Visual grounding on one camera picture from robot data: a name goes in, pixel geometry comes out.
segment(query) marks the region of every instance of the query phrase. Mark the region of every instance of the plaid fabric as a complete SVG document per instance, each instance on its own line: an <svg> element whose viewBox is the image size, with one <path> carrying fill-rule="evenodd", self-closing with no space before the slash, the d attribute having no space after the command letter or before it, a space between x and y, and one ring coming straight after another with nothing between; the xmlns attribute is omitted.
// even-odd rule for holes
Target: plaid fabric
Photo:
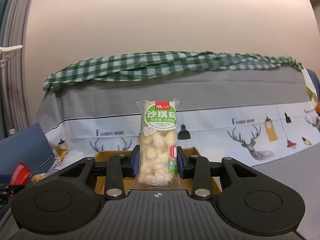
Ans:
<svg viewBox="0 0 320 240"><path fill-rule="evenodd" d="M303 69L292 57L212 52L148 52L90 58L47 76L43 89L57 91L84 81L141 81L187 71L270 69L288 64Z"/></svg>

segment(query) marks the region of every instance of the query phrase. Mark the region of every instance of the green label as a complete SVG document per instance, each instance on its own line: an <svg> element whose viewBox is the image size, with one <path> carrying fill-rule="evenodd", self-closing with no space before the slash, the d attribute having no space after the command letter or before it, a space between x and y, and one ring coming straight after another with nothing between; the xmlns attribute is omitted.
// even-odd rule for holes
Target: green label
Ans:
<svg viewBox="0 0 320 240"><path fill-rule="evenodd" d="M168 172L178 172L178 161L172 158L168 159Z"/></svg>
<svg viewBox="0 0 320 240"><path fill-rule="evenodd" d="M145 112L144 121L156 130L171 130L177 125L176 110L170 105L168 110L156 109L156 104L151 105Z"/></svg>

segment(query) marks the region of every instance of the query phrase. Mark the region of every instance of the red zero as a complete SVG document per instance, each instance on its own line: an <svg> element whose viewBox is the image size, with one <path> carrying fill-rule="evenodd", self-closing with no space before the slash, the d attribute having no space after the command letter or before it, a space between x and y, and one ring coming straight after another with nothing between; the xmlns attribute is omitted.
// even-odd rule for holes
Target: red zero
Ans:
<svg viewBox="0 0 320 240"><path fill-rule="evenodd" d="M177 160L178 159L178 156L177 156L177 147L175 145L172 145L170 147L170 157L174 160Z"/></svg>
<svg viewBox="0 0 320 240"><path fill-rule="evenodd" d="M160 109L169 110L169 102L156 101L156 110Z"/></svg>

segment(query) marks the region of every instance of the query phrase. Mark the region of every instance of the sachima snack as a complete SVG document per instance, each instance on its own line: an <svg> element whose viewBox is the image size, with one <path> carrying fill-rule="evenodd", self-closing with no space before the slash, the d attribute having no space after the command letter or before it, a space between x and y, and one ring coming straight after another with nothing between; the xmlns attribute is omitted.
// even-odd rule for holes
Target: sachima snack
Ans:
<svg viewBox="0 0 320 240"><path fill-rule="evenodd" d="M140 167L137 181L171 187L178 181L177 120L179 101L141 101Z"/></svg>

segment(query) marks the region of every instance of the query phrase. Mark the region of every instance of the circular cover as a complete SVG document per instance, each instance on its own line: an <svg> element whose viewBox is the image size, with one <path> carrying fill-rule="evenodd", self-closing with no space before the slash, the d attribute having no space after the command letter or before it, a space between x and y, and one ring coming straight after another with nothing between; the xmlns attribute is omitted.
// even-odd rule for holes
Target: circular cover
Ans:
<svg viewBox="0 0 320 240"><path fill-rule="evenodd" d="M98 195L76 179L60 177L33 184L12 202L12 214L21 227L43 234L58 234L87 224L98 212Z"/></svg>
<svg viewBox="0 0 320 240"><path fill-rule="evenodd" d="M236 228L255 235L294 230L304 215L304 202L293 189L275 180L241 178L218 197L218 209Z"/></svg>

